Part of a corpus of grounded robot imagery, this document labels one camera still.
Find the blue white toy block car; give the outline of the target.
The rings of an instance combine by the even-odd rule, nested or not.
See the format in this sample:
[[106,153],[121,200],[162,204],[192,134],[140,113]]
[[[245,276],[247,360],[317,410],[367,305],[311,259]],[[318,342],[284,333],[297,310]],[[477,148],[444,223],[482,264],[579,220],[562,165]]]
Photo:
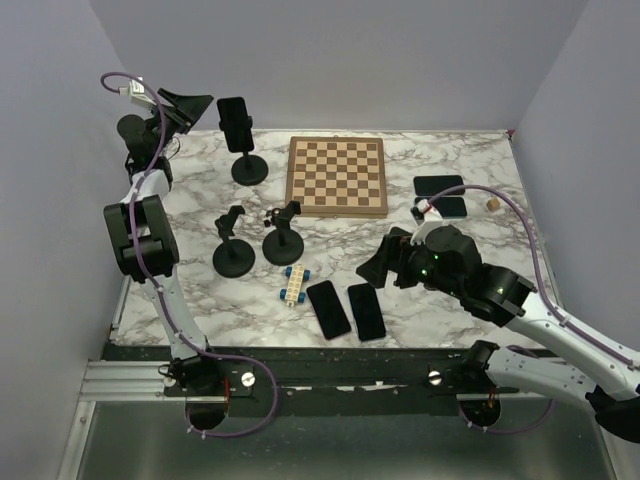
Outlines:
[[287,285],[280,290],[279,297],[287,307],[295,307],[305,301],[303,291],[305,283],[310,279],[311,272],[301,264],[288,266],[285,269]]

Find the black phone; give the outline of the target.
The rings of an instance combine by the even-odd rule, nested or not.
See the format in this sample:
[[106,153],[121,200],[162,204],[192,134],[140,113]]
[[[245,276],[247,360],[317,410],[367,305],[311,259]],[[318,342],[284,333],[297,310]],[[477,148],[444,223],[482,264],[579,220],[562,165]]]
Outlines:
[[248,114],[243,97],[219,98],[219,128],[224,133],[231,153],[248,153],[254,150],[252,136],[253,119]]
[[418,197],[432,197],[441,191],[463,184],[464,180],[460,175],[416,176],[413,178],[415,194]]

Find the black stand for pink phone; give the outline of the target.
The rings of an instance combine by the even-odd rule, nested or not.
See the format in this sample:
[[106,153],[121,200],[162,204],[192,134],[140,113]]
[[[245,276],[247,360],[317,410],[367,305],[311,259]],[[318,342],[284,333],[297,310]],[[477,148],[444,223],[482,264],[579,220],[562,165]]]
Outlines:
[[224,278],[239,278],[247,274],[255,263],[255,252],[251,245],[241,239],[234,239],[233,228],[245,210],[241,205],[233,205],[215,222],[222,243],[212,256],[214,270]]

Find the black stand with blue phone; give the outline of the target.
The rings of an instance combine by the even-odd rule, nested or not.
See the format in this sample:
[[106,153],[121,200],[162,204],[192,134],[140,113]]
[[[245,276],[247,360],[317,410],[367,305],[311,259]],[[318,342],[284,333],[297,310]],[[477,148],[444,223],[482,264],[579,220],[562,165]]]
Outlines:
[[262,243],[265,259],[276,266],[297,262],[304,252],[301,235],[291,229],[291,220],[301,213],[300,203],[290,201],[284,208],[273,208],[265,215],[264,225],[275,230],[266,235]]

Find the pink phone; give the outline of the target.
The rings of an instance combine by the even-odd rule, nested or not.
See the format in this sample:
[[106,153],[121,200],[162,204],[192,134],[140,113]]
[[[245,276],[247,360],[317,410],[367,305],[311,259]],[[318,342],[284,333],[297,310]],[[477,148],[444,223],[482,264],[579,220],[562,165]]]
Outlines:
[[331,281],[309,286],[306,293],[326,340],[335,339],[351,331],[348,317]]

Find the teal phone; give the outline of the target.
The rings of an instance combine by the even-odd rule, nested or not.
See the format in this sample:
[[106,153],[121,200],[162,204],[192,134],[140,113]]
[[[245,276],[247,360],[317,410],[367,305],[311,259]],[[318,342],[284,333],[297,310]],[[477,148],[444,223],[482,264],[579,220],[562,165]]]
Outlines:
[[[428,197],[416,197],[412,215],[417,221],[423,221],[425,214],[422,210],[429,201]],[[435,209],[440,213],[443,219],[463,219],[467,217],[467,209],[464,199],[459,196],[441,197],[434,203]]]

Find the wooden chessboard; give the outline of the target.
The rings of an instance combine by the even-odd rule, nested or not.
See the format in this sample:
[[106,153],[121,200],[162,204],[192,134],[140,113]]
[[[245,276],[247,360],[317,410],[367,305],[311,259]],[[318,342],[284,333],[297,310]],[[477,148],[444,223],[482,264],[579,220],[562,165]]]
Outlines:
[[388,215],[384,143],[374,137],[294,136],[285,201],[316,218]]

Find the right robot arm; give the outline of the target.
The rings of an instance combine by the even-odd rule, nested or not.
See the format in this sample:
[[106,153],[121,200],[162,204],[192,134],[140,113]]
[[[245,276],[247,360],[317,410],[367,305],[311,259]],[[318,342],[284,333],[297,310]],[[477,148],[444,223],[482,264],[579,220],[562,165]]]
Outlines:
[[459,301],[471,316],[525,336],[559,357],[554,363],[476,342],[460,367],[469,390],[489,385],[544,395],[584,407],[610,434],[639,440],[639,353],[546,303],[543,293],[516,272],[482,260],[475,241],[452,225],[410,234],[392,229],[356,273],[372,287],[396,275],[400,289],[422,284]]

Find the black round phone stand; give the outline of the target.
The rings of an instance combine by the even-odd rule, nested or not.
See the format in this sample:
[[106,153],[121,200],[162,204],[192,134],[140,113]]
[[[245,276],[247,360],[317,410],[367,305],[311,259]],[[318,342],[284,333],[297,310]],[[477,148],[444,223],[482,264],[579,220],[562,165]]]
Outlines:
[[255,186],[263,182],[269,173],[269,167],[266,161],[259,155],[248,153],[240,154],[232,167],[232,179],[242,186]]

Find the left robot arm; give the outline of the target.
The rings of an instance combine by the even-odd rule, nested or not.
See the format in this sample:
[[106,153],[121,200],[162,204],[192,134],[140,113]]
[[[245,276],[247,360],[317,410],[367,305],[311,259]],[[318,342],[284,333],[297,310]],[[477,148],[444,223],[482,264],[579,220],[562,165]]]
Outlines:
[[223,394],[225,380],[206,335],[197,326],[179,284],[179,250],[163,199],[173,174],[165,154],[176,134],[186,134],[214,100],[211,95],[178,95],[165,89],[145,102],[151,116],[130,114],[116,126],[128,155],[131,187],[119,202],[103,210],[115,259],[121,272],[139,284],[152,302],[170,342],[171,361],[159,369],[165,383],[185,394]]

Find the blue phone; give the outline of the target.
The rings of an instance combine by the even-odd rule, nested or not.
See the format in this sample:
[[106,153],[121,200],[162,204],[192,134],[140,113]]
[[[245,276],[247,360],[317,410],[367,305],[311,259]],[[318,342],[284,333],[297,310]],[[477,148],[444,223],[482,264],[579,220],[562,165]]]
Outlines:
[[349,286],[347,292],[359,340],[366,342],[384,338],[386,327],[376,290],[364,283]]

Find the black mounting rail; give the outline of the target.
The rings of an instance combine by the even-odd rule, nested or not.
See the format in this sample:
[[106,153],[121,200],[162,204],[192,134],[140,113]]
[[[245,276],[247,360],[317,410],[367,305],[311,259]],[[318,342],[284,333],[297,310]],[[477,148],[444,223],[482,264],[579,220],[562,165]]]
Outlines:
[[262,417],[273,401],[281,416],[454,416],[458,403],[511,393],[494,387],[465,349],[225,348],[224,359],[191,360],[177,379],[166,347],[105,347],[101,364],[124,379],[149,379],[155,399],[226,406]]

